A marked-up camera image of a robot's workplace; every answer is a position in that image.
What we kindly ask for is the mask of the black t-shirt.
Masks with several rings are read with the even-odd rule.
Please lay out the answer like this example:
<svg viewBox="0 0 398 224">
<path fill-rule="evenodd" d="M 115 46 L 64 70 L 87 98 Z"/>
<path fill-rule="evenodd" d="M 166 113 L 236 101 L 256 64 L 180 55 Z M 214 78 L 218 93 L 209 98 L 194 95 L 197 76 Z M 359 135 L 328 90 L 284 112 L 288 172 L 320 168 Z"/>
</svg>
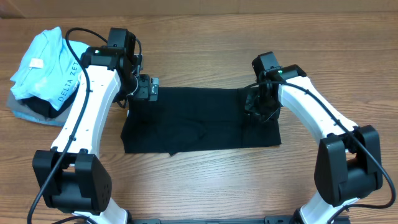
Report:
<svg viewBox="0 0 398 224">
<path fill-rule="evenodd" d="M 240 89 L 162 87 L 155 101 L 131 100 L 121 133 L 126 153 L 168 153 L 281 144 L 279 124 L 245 110 Z"/>
</svg>

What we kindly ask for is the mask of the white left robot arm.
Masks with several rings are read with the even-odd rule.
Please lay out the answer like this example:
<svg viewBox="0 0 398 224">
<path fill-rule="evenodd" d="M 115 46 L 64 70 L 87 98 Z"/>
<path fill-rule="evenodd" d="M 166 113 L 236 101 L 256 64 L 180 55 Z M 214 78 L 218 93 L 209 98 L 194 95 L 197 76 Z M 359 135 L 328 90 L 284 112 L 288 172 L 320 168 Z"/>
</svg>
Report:
<svg viewBox="0 0 398 224">
<path fill-rule="evenodd" d="M 99 160 L 100 141 L 110 106 L 132 101 L 157 101 L 159 79 L 141 74 L 139 39 L 127 29 L 112 28 L 105 45 L 89 47 L 75 59 L 81 80 L 68 118 L 48 151 L 34 154 L 32 167 L 40 190 L 27 215 L 46 206 L 85 223 L 131 223 L 131 214 L 112 199 L 112 181 Z"/>
</svg>

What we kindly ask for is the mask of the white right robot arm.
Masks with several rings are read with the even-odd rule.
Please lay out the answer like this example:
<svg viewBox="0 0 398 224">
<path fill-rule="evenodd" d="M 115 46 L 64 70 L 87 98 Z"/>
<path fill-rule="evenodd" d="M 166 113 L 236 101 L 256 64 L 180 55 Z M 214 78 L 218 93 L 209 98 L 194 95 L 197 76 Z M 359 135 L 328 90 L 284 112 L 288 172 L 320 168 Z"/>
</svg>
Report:
<svg viewBox="0 0 398 224">
<path fill-rule="evenodd" d="M 270 216 L 265 223 L 349 223 L 343 210 L 382 187 L 378 132 L 359 127 L 317 92 L 298 66 L 279 65 L 272 52 L 252 61 L 256 84 L 249 89 L 245 112 L 265 123 L 281 107 L 293 112 L 318 144 L 315 195 L 290 216 Z"/>
</svg>

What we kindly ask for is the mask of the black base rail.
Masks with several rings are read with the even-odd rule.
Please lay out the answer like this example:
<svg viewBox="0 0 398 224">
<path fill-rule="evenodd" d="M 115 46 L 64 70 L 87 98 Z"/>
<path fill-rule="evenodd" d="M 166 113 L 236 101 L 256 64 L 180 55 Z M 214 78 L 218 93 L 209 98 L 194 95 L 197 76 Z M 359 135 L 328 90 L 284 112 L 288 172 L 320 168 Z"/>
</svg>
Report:
<svg viewBox="0 0 398 224">
<path fill-rule="evenodd" d="M 289 215 L 268 216 L 264 218 L 241 218 L 241 219 L 207 219 L 207 220 L 160 220 L 154 219 L 132 219 L 127 224 L 299 224 L 298 218 Z"/>
</svg>

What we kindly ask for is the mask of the folded light blue shirt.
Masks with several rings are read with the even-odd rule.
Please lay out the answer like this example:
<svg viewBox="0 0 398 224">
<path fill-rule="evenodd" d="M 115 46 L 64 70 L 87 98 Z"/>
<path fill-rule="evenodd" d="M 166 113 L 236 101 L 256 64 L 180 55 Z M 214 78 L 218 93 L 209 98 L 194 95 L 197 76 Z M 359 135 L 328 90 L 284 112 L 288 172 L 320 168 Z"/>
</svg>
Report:
<svg viewBox="0 0 398 224">
<path fill-rule="evenodd" d="M 17 100 L 35 96 L 60 110 L 80 81 L 81 67 L 68 46 L 77 56 L 88 48 L 83 42 L 66 42 L 59 27 L 35 36 L 11 77 L 11 92 Z"/>
</svg>

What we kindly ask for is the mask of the folded grey shirt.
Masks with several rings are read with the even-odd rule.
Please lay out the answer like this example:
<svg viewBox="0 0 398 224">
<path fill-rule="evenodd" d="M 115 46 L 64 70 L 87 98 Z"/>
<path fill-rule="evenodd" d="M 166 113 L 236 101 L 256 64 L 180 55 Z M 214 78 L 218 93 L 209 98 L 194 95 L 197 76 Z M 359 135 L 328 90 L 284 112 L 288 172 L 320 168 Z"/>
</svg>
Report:
<svg viewBox="0 0 398 224">
<path fill-rule="evenodd" d="M 46 118 L 45 116 L 32 111 L 28 106 L 23 105 L 21 100 L 16 100 L 11 91 L 8 95 L 7 107 L 17 118 L 51 126 L 64 126 L 72 108 L 69 106 L 61 115 L 57 116 L 56 118 Z"/>
</svg>

